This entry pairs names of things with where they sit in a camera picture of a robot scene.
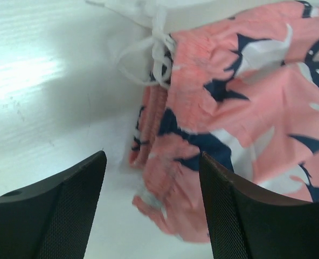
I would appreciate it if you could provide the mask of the pink shark print shorts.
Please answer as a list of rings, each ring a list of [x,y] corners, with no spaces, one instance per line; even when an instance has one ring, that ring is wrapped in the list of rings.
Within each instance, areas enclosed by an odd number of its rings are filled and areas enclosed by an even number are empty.
[[[156,1],[97,1],[151,30],[118,63],[151,51],[129,153],[143,171],[133,205],[186,242],[210,240],[199,158],[265,189],[319,202],[319,4],[221,1],[168,10]]]

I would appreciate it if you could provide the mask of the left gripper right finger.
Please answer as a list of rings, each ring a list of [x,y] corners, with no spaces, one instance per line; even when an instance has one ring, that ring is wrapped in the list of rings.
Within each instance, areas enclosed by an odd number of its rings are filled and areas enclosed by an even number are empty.
[[[199,178],[214,258],[319,258],[319,202],[266,190],[206,153]]]

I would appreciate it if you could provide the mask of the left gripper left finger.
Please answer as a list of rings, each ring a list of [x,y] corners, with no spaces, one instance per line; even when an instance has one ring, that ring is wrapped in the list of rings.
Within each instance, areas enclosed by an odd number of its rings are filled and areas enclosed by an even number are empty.
[[[106,164],[99,151],[0,196],[0,258],[84,258]]]

